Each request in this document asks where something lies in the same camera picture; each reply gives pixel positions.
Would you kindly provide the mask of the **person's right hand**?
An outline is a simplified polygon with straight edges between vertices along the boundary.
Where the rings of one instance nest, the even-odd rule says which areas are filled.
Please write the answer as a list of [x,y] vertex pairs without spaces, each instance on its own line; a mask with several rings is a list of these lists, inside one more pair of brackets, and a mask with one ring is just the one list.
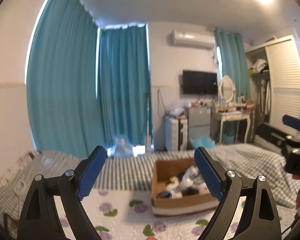
[[[293,174],[292,179],[294,180],[300,180],[300,176]],[[296,209],[300,207],[300,189],[298,190],[297,196],[296,196]]]

